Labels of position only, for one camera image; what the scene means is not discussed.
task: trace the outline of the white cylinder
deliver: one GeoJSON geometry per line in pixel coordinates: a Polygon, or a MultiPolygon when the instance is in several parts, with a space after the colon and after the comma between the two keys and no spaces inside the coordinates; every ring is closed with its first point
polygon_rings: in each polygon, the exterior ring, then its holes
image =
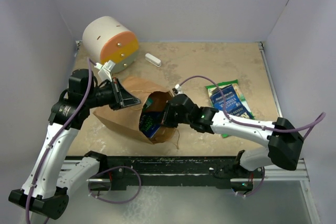
{"type": "Polygon", "coordinates": [[[139,48],[135,34],[109,16],[98,18],[86,27],[83,45],[93,60],[100,63],[112,60],[116,64],[139,48]]]}

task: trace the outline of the table surface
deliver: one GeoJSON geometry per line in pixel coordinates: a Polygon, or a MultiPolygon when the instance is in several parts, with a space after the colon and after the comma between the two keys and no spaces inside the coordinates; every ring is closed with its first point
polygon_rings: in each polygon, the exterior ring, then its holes
{"type": "MultiPolygon", "coordinates": [[[[89,54],[84,46],[80,46],[74,69],[87,68],[87,57],[89,54]]],[[[129,75],[138,76],[171,89],[196,74],[217,83],[238,79],[256,119],[276,120],[277,109],[257,43],[143,42],[136,61],[116,77],[122,81],[129,75]],[[161,59],[162,66],[158,68],[146,61],[144,55],[147,52],[161,59]]],[[[210,106],[206,85],[210,85],[206,80],[193,79],[183,85],[183,91],[197,105],[210,106]]],[[[241,150],[258,147],[256,143],[235,136],[222,138],[197,133],[188,125],[178,127],[180,137],[176,133],[170,141],[152,145],[110,131],[92,114],[93,111],[68,155],[83,156],[88,151],[96,151],[110,156],[235,156],[241,150]]]]}

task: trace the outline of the white small block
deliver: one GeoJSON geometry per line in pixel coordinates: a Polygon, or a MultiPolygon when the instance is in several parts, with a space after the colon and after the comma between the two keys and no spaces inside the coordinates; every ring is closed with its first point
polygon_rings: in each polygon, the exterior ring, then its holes
{"type": "Polygon", "coordinates": [[[161,60],[158,59],[157,57],[147,53],[147,54],[145,54],[145,58],[146,58],[147,61],[149,61],[151,64],[156,65],[157,67],[161,66],[161,60]]]}

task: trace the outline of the stained surface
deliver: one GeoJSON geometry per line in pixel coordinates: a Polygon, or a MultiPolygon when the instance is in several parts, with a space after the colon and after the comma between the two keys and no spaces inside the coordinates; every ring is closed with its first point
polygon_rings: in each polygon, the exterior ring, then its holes
{"type": "MultiPolygon", "coordinates": [[[[88,57],[80,47],[75,69],[87,68],[88,57]]],[[[203,43],[203,42],[144,42],[140,43],[137,60],[116,74],[122,81],[128,75],[154,81],[167,88],[192,75],[203,75],[216,82],[238,79],[246,100],[259,120],[274,121],[277,110],[269,86],[263,59],[257,43],[203,43]],[[162,61],[156,67],[145,60],[151,53],[162,61]]],[[[183,91],[199,106],[210,106],[203,79],[193,79],[183,85],[183,91]]],[[[90,115],[74,140],[68,155],[83,155],[96,151],[106,155],[236,155],[240,150],[258,147],[257,144],[230,136],[201,134],[188,125],[180,125],[170,142],[150,145],[108,130],[94,115],[90,115]]]]}

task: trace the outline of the white object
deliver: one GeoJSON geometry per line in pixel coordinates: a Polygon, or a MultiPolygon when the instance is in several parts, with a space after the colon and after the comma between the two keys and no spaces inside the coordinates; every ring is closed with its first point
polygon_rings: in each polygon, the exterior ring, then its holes
{"type": "MultiPolygon", "coordinates": [[[[242,123],[258,124],[264,127],[274,128],[272,121],[255,121],[234,115],[230,115],[230,118],[242,123]]],[[[219,111],[214,115],[211,129],[214,133],[238,136],[262,146],[251,151],[245,151],[240,158],[241,167],[252,171],[259,167],[273,164],[268,157],[269,141],[267,139],[267,136],[272,135],[273,131],[236,124],[227,119],[223,111],[219,111]]]]}
{"type": "Polygon", "coordinates": [[[183,92],[182,92],[182,87],[181,87],[179,84],[176,84],[176,85],[175,85],[175,89],[176,89],[176,91],[177,91],[177,94],[183,94],[183,92]]]}
{"type": "Polygon", "coordinates": [[[115,65],[116,64],[112,60],[109,60],[104,65],[98,62],[96,63],[95,68],[99,69],[98,75],[102,81],[109,80],[112,82],[111,72],[115,65]]]}
{"type": "Polygon", "coordinates": [[[157,67],[161,66],[161,60],[158,59],[157,57],[147,53],[147,54],[145,54],[145,58],[146,58],[147,61],[149,61],[151,64],[156,65],[157,67]]]}
{"type": "MultiPolygon", "coordinates": [[[[38,155],[35,166],[30,173],[26,182],[22,185],[22,189],[25,191],[25,194],[28,195],[30,187],[33,182],[33,176],[35,174],[36,168],[40,163],[40,160],[48,148],[48,144],[55,134],[62,128],[63,125],[53,123],[48,125],[47,135],[38,155]]],[[[49,150],[49,153],[42,165],[39,177],[36,181],[36,188],[33,192],[33,197],[36,198],[37,195],[41,195],[42,199],[50,198],[55,195],[56,191],[56,182],[58,179],[59,171],[61,170],[64,159],[68,153],[69,147],[72,144],[72,141],[77,136],[79,130],[70,128],[68,130],[63,130],[58,136],[57,140],[53,144],[53,147],[49,150]]]]}
{"type": "Polygon", "coordinates": [[[79,164],[57,180],[57,186],[67,187],[67,195],[71,197],[88,178],[97,174],[99,165],[99,161],[95,158],[84,157],[79,164]]]}
{"type": "Polygon", "coordinates": [[[101,62],[100,54],[111,38],[129,31],[112,17],[105,16],[92,21],[84,30],[83,45],[95,62],[101,62]]]}

